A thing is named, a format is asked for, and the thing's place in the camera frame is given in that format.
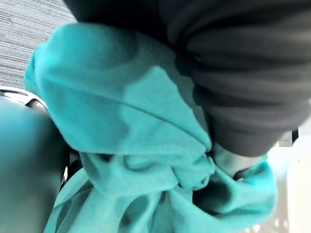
white surface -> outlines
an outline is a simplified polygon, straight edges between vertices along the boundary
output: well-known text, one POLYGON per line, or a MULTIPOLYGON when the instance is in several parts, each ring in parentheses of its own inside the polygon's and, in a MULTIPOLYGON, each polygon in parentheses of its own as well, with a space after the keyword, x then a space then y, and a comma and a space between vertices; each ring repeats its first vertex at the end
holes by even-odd
POLYGON ((279 191, 273 216, 244 233, 311 233, 311 135, 293 147, 272 148, 268 162, 279 191))

gray carpet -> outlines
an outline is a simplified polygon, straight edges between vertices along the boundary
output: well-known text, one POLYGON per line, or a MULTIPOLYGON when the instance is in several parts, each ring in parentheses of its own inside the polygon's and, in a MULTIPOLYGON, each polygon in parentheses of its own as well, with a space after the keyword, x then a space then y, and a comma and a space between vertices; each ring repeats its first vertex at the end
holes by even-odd
POLYGON ((33 50, 74 21, 62 0, 0 0, 0 85, 23 87, 33 50))

